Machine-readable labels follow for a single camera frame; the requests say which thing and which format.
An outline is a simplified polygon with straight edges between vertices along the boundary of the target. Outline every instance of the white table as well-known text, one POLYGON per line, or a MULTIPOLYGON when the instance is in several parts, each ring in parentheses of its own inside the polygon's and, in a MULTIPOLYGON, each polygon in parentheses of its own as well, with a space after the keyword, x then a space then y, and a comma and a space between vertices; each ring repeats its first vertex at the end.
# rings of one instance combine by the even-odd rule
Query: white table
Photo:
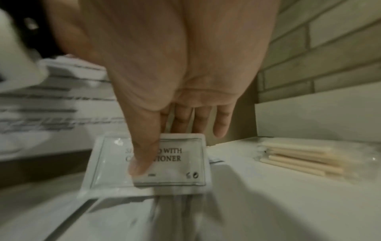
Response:
MULTIPOLYGON (((350 184, 256 162, 257 140, 208 148, 209 155, 220 157, 225 163, 212 166, 213 194, 201 199, 202 210, 191 212, 201 240, 380 240, 380 178, 372 183, 350 184)), ((83 205, 75 200, 81 181, 82 175, 72 175, 0 193, 0 240, 10 240, 14 236, 9 235, 16 232, 22 234, 17 236, 18 241, 39 241, 38 234, 45 238, 46 232, 51 233, 83 205), (38 220, 49 226, 36 231, 41 226, 36 225, 38 220)), ((167 205, 168 210, 176 204, 162 200, 162 207, 167 205)), ((132 203, 119 200, 108 205, 95 204, 54 240, 134 240, 125 234, 127 224, 136 222, 129 213, 147 216, 147 207, 152 203, 132 203)))

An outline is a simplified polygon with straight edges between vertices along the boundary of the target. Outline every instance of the bundle of wooden sticks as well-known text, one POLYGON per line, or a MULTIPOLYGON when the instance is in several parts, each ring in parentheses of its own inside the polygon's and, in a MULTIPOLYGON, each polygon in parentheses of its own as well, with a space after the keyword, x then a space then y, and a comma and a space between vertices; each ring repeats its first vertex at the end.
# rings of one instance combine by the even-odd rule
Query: bundle of wooden sticks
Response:
POLYGON ((268 156, 261 162, 318 176, 343 176, 347 167, 358 163, 356 157, 342 154, 343 145, 336 141, 271 138, 262 145, 268 156))

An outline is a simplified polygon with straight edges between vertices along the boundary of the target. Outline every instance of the brick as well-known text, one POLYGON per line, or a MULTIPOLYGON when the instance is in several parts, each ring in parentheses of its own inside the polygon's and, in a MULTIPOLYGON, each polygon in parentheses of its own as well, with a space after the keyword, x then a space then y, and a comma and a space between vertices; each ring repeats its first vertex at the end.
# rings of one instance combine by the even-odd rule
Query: brick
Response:
POLYGON ((301 27, 275 40, 269 46, 262 68, 277 64, 307 50, 306 28, 301 27))
POLYGON ((333 40, 380 18, 380 0, 344 2, 311 22, 311 47, 333 40))
POLYGON ((356 67, 381 58, 381 24, 315 48, 306 54, 264 71, 265 87, 356 67))
POLYGON ((265 79, 263 77, 263 73, 262 72, 258 72, 258 74, 257 74, 257 89, 258 89, 258 92, 263 91, 265 89, 264 83, 265 83, 265 79))
POLYGON ((284 10, 285 8, 291 6, 297 0, 282 0, 281 6, 279 7, 279 11, 284 10))
POLYGON ((381 81, 381 63, 332 74, 314 82, 315 91, 322 92, 376 81, 381 81))
POLYGON ((340 1, 341 0, 300 0, 296 2, 278 15, 271 39, 276 39, 304 24, 340 1))
POLYGON ((285 99, 304 94, 310 94, 312 92, 312 83, 310 81, 298 83, 295 85, 289 85, 274 90, 265 91, 259 93, 259 102, 267 102, 272 100, 285 99))

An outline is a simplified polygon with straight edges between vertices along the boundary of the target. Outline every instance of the black wristband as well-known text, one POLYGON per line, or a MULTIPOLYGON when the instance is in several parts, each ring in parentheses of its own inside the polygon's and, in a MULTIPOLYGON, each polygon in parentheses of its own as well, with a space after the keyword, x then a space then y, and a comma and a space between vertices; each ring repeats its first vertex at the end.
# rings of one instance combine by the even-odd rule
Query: black wristband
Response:
POLYGON ((12 17, 24 44, 42 58, 65 54, 53 37, 41 0, 0 0, 0 8, 12 17))

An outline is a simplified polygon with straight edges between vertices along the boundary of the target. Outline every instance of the plastic packet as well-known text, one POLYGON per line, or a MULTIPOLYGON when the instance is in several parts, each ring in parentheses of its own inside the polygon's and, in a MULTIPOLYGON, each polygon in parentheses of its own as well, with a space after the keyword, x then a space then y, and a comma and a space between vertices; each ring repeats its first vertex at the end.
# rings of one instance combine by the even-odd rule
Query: plastic packet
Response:
POLYGON ((159 152, 144 175, 131 177, 133 145, 128 134, 98 137, 79 197, 188 195, 212 186, 203 134, 161 134, 159 152))
POLYGON ((327 176, 374 179, 381 154, 376 144, 346 141, 271 138, 262 142, 272 162, 317 169, 327 176))

